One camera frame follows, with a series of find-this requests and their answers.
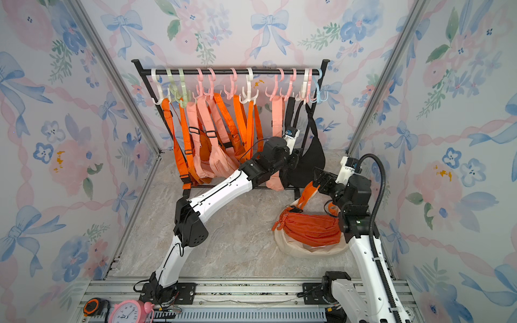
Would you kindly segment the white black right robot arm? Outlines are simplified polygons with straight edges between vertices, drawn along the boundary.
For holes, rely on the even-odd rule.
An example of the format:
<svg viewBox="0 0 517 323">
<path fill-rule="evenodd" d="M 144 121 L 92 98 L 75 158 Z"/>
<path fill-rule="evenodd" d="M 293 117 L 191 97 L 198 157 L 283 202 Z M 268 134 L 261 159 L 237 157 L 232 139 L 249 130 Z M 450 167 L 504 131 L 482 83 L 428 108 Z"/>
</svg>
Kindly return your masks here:
<svg viewBox="0 0 517 323">
<path fill-rule="evenodd" d="M 361 173 L 367 159 L 371 159 L 380 172 L 374 207 L 369 206 L 372 182 Z M 345 157 L 338 174 L 316 168 L 308 186 L 329 196 L 338 208 L 339 229 L 355 258 L 365 289 L 360 295 L 347 273 L 331 271 L 322 280 L 325 299 L 338 304 L 350 322 L 410 322 L 411 317 L 394 287 L 376 226 L 386 188 L 386 170 L 380 158 L 373 153 L 360 159 Z"/>
</svg>

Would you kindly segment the beige crossbody bag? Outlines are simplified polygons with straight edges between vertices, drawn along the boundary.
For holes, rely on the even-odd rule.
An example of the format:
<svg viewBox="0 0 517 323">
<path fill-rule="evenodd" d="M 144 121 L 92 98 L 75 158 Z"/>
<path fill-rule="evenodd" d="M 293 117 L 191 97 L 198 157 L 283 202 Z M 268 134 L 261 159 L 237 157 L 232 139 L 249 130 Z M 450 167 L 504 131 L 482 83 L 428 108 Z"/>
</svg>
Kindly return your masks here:
<svg viewBox="0 0 517 323">
<path fill-rule="evenodd" d="M 338 227 L 277 227 L 273 237 L 282 252 L 296 258 L 328 258 L 350 249 Z"/>
</svg>

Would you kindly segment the orange sling bag middle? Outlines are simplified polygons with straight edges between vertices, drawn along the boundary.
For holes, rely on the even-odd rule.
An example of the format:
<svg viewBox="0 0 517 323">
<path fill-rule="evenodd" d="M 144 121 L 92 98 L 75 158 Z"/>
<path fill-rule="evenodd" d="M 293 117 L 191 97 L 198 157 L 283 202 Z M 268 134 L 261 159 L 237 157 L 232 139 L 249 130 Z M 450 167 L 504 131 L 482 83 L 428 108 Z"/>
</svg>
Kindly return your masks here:
<svg viewBox="0 0 517 323">
<path fill-rule="evenodd" d="M 233 101 L 240 138 L 244 144 L 244 153 L 240 153 L 238 157 L 240 158 L 240 162 L 245 162 L 252 157 L 252 148 L 255 144 L 258 144 L 257 152 L 262 152 L 264 148 L 264 137 L 260 114 L 257 105 L 253 102 L 249 103 L 249 107 L 246 111 L 243 103 L 240 102 L 240 97 L 238 95 L 234 95 Z"/>
</svg>

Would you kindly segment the white plastic hook left end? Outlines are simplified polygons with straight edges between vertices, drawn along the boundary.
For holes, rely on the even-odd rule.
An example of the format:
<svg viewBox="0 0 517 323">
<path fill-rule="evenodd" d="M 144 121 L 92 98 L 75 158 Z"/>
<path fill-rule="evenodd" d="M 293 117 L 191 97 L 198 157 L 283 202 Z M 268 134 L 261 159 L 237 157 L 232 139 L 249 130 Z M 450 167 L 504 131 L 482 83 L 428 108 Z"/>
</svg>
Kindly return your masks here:
<svg viewBox="0 0 517 323">
<path fill-rule="evenodd" d="M 165 95 L 162 88 L 162 77 L 157 73 L 156 68 L 151 69 L 151 78 L 153 83 L 155 83 L 158 91 L 158 98 L 155 99 L 155 104 L 160 106 L 164 101 Z"/>
</svg>

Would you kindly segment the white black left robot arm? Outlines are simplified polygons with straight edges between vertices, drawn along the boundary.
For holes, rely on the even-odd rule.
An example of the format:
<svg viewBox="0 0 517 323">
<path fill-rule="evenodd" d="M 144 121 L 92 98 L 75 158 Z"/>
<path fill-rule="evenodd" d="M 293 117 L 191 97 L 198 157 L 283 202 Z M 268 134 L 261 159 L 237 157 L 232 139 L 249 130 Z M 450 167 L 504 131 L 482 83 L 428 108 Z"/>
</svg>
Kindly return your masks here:
<svg viewBox="0 0 517 323">
<path fill-rule="evenodd" d="M 174 238 L 161 265 L 144 281 L 139 291 L 143 302 L 164 305 L 176 298 L 179 274 L 192 250 L 209 236 L 205 226 L 212 215 L 235 198 L 252 191 L 284 168 L 293 168 L 299 154 L 296 137 L 284 135 L 265 141 L 261 152 L 245 161 L 229 177 L 209 191 L 176 202 Z"/>
</svg>

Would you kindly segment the white plastic hook middle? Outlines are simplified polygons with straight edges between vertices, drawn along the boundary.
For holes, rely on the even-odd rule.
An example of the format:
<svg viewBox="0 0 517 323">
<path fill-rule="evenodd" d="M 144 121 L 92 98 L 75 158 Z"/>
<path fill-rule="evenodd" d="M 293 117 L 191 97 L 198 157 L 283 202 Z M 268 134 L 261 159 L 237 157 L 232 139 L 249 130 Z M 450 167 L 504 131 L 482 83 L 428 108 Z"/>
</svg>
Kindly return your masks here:
<svg viewBox="0 0 517 323">
<path fill-rule="evenodd" d="M 246 104 L 249 102 L 255 103 L 257 97 L 259 96 L 259 91 L 257 90 L 255 95 L 253 95 L 253 87 L 252 81 L 254 79 L 253 69 L 251 67 L 246 68 L 248 75 L 246 76 L 246 87 L 242 88 L 242 94 L 240 95 L 240 103 Z"/>
</svg>

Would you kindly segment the orange black tape measure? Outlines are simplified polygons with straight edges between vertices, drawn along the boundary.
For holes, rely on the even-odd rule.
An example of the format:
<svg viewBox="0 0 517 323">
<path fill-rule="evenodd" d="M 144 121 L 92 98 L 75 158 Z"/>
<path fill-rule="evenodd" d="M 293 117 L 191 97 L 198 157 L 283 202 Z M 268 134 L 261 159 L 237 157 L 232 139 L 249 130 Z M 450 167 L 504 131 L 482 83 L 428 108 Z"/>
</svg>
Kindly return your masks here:
<svg viewBox="0 0 517 323">
<path fill-rule="evenodd" d="M 97 316 L 101 315 L 104 310 L 109 312 L 110 302 L 108 300 L 94 297 L 86 302 L 83 307 L 84 316 Z"/>
</svg>

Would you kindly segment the pink alarm clock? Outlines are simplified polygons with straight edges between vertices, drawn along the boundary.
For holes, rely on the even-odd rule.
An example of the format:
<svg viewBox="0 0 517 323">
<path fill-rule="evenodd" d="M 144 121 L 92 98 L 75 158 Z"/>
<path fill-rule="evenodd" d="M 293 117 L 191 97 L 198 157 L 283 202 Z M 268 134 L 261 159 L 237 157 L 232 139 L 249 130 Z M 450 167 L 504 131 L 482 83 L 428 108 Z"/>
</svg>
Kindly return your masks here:
<svg viewBox="0 0 517 323">
<path fill-rule="evenodd" d="M 151 302 L 126 300 L 114 306 L 109 323 L 149 323 L 153 322 L 154 309 Z"/>
</svg>

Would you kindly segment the black crossbody bag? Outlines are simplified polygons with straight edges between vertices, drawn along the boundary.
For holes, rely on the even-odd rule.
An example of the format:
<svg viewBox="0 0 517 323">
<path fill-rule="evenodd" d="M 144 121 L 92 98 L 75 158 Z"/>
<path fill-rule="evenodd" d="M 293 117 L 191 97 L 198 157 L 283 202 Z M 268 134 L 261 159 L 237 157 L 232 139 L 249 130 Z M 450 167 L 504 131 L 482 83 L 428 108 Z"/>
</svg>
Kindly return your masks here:
<svg viewBox="0 0 517 323">
<path fill-rule="evenodd" d="M 284 118 L 284 129 L 286 127 L 296 127 L 298 122 L 298 113 L 295 116 L 294 122 L 292 122 L 292 118 L 294 115 L 294 106 L 295 106 L 295 98 L 289 97 L 287 108 L 285 109 L 285 118 Z M 307 104 L 302 102 L 302 105 L 305 106 L 306 112 L 308 114 L 308 126 L 310 128 L 311 133 L 313 134 L 312 141 L 305 151 L 308 156 L 308 172 L 307 173 L 287 173 L 286 167 L 280 171 L 280 179 L 284 188 L 288 188 L 288 186 L 304 188 L 309 182 L 313 180 L 313 172 L 315 168 L 324 169 L 326 158 L 324 156 L 323 147 L 318 137 L 318 129 L 316 127 L 315 120 L 313 118 L 312 110 L 308 107 Z M 292 153 L 294 149 L 295 141 L 286 141 L 288 144 L 289 151 Z"/>
</svg>

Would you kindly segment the light blue plastic hook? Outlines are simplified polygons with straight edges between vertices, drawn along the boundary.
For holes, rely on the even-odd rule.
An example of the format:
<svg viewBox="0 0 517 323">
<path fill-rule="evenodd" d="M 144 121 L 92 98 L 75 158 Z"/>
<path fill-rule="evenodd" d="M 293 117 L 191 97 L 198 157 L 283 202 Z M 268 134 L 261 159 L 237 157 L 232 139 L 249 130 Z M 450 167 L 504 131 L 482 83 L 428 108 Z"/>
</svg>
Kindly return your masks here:
<svg viewBox="0 0 517 323">
<path fill-rule="evenodd" d="M 323 80 L 323 71 L 321 69 L 318 69 L 318 73 L 319 73 L 319 77 L 315 81 L 315 83 L 316 83 L 316 90 L 315 90 L 314 98 L 310 100 L 310 102 L 313 103 L 313 104 L 321 104 L 323 102 L 326 102 L 328 100 L 328 98 L 329 98 L 329 95 L 327 95 L 324 98 L 322 97 L 320 81 Z"/>
</svg>

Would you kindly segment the black metal garment rack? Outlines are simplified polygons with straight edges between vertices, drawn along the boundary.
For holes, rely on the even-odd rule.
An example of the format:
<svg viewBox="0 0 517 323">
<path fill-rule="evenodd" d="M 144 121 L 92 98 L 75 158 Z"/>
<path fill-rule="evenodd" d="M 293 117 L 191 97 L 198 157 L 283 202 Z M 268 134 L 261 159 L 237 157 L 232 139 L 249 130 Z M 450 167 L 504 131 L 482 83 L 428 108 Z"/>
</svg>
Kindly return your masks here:
<svg viewBox="0 0 517 323">
<path fill-rule="evenodd" d="M 151 83 L 149 82 L 149 77 L 152 76 L 152 69 L 145 69 L 140 60 L 139 59 L 133 59 L 131 60 L 131 62 L 134 64 L 140 78 L 142 79 L 144 85 L 145 85 L 145 88 L 147 89 L 149 95 L 151 96 L 151 98 L 153 99 L 153 101 L 156 101 L 157 100 L 157 95 L 155 94 L 155 91 L 153 90 L 153 87 L 151 85 Z M 322 63 L 321 63 L 321 66 L 320 66 L 320 71 L 319 69 L 317 68 L 312 68 L 312 71 L 315 73 L 316 76 L 321 76 L 320 80 L 317 82 L 317 84 L 319 86 L 322 86 L 323 84 L 323 79 L 325 77 L 325 74 L 327 72 L 327 67 L 330 63 L 330 60 L 329 59 L 323 59 L 322 60 Z M 260 68 L 254 68 L 254 67 L 251 67 L 250 68 L 252 70 L 252 73 L 253 75 L 280 75 L 280 70 L 278 69 L 260 69 Z M 184 69 L 183 70 L 183 73 L 184 75 L 194 75 L 195 77 L 198 77 L 199 76 L 199 72 L 197 69 Z M 248 68 L 243 68 L 243 69 L 230 69 L 228 67 L 226 68 L 221 68 L 221 69 L 201 69 L 201 73 L 203 75 L 208 75 L 210 76 L 210 78 L 213 78 L 214 81 L 215 81 L 215 76 L 219 76 L 219 75 L 229 75 L 230 76 L 230 79 L 233 80 L 234 82 L 238 79 L 238 75 L 245 75 L 246 78 L 250 75 L 249 74 L 249 69 Z M 159 112 L 160 116 L 162 117 L 162 120 L 164 121 L 164 124 L 166 125 L 166 128 L 167 128 L 167 131 L 169 132 L 170 135 L 172 135 L 172 131 L 171 131 L 171 128 L 168 126 L 166 120 L 165 120 L 165 116 L 164 116 L 164 111 L 163 109 L 161 108 L 161 104 L 156 104 L 155 105 L 157 111 Z M 211 188 L 214 188 L 215 185 L 213 184 L 195 184 L 193 180 L 191 180 L 191 184 L 187 183 L 186 180 L 183 180 L 184 182 L 184 185 L 185 185 L 185 188 L 183 189 L 183 196 L 188 198 L 191 196 L 191 190 L 193 188 L 197 188 L 197 189 L 211 189 Z M 294 197 L 295 198 L 299 198 L 301 197 L 301 189 L 298 188 L 298 187 L 293 187 L 293 186 L 288 186 L 288 188 L 286 188 L 287 191 L 293 191 L 294 192 Z"/>
</svg>

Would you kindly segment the pink crossbody bag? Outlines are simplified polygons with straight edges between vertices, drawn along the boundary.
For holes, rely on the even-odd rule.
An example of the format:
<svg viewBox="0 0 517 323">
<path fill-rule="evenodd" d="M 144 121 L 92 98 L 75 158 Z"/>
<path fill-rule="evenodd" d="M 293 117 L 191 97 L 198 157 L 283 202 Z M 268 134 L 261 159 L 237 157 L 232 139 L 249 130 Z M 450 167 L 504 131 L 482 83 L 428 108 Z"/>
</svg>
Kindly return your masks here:
<svg viewBox="0 0 517 323">
<path fill-rule="evenodd" d="M 284 99 L 281 96 L 274 96 L 272 99 L 272 136 L 282 137 L 284 126 Z M 280 173 L 274 173 L 266 182 L 266 186 L 274 191 L 283 191 Z"/>
</svg>

